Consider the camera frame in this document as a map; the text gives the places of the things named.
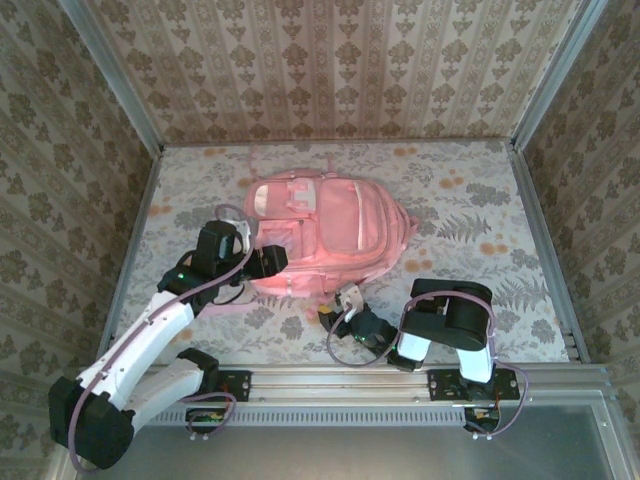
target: patterned wall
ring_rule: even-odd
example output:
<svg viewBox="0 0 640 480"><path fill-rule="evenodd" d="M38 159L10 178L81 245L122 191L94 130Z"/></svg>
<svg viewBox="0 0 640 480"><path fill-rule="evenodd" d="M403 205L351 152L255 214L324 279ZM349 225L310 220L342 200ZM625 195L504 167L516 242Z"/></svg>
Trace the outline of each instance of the patterned wall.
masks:
<svg viewBox="0 0 640 480"><path fill-rule="evenodd" d="M508 136L579 0L90 0L167 142Z"/></svg>
<svg viewBox="0 0 640 480"><path fill-rule="evenodd" d="M0 478L38 478L47 391L92 360L150 158L56 2L0 2Z"/></svg>
<svg viewBox="0 0 640 480"><path fill-rule="evenodd" d="M525 157L590 354L640 450L640 2L609 5Z"/></svg>

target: floral wallpaper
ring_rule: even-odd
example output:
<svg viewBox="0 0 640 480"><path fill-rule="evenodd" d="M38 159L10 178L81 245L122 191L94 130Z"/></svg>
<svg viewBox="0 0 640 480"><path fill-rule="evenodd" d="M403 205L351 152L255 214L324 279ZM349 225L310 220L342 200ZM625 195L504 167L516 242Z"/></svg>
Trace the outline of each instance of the floral wallpaper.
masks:
<svg viewBox="0 0 640 480"><path fill-rule="evenodd" d="M640 451L640 3L613 0L525 157L594 361Z"/></svg>
<svg viewBox="0 0 640 480"><path fill-rule="evenodd" d="M100 341L151 166L56 2L0 2L0 478L39 478L47 392Z"/></svg>
<svg viewBox="0 0 640 480"><path fill-rule="evenodd" d="M243 205L254 175L326 170L332 155L337 172L384 185L420 219L396 266L363 286L374 312L397 324L416 278L481 282L494 294L501 358L568 361L504 140L264 145L251 165L249 152L247 146L165 149L117 336L147 306L163 273L194 248L217 204ZM247 293L239 302L246 305L233 313L205 309L157 362L170 363L192 346L222 364L332 363L314 301ZM352 338L336 340L334 349L347 361L370 359ZM457 357L434 345L427 361L455 363Z"/></svg>
<svg viewBox="0 0 640 480"><path fill-rule="evenodd" d="M579 0L88 0L168 143L508 136Z"/></svg>

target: pink backpack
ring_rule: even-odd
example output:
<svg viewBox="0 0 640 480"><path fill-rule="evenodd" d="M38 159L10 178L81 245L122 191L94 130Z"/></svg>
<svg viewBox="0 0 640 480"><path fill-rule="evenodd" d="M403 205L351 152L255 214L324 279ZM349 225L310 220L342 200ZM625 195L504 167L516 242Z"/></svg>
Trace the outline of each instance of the pink backpack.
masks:
<svg viewBox="0 0 640 480"><path fill-rule="evenodd" d="M380 185L318 170L254 183L244 209L260 221L257 248L287 249L287 268L252 282L258 292L276 296L325 296L378 278L417 229L417 220Z"/></svg>

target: gray surface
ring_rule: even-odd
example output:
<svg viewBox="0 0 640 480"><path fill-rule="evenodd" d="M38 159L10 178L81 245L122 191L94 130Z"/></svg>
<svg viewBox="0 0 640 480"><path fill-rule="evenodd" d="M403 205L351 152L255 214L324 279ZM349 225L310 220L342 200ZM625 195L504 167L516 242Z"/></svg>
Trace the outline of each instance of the gray surface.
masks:
<svg viewBox="0 0 640 480"><path fill-rule="evenodd" d="M613 478L590 407L526 409L473 441L458 428L229 428L207 442L147 428L105 479Z"/></svg>

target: floral tablecloth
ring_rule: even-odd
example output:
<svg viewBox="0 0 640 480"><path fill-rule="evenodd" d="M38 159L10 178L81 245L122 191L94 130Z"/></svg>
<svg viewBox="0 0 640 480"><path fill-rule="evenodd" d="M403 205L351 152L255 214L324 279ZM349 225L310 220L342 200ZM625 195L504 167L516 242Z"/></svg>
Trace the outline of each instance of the floral tablecloth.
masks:
<svg viewBox="0 0 640 480"><path fill-rule="evenodd" d="M513 362L568 361L516 181L502 140L426 143L298 143L167 148L126 293L117 336L146 306L162 274L195 247L219 203L242 206L255 175L292 167L366 177L417 216L418 234L395 268L363 286L374 312L397 323L415 278L473 280L494 293L499 356ZM258 299L242 313L205 310L158 358L188 346L222 364L328 364L326 332L309 300ZM347 361L370 359L351 338L335 341ZM433 345L428 362L456 362Z"/></svg>

